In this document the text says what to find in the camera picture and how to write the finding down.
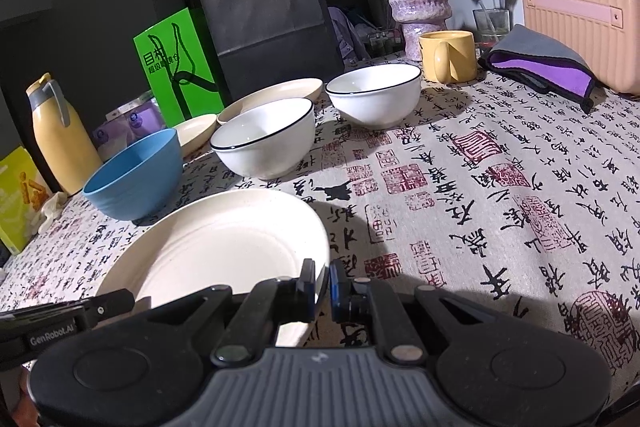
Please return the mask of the person's hand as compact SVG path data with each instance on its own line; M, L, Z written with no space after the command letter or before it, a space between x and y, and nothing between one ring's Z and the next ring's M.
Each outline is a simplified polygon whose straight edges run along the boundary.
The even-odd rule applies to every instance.
M17 405L11 412L12 419L18 427L39 426L39 413L27 390L28 375L29 371L24 369L24 367L21 367L20 373L18 373L18 387L20 387L20 391L18 392L18 401Z

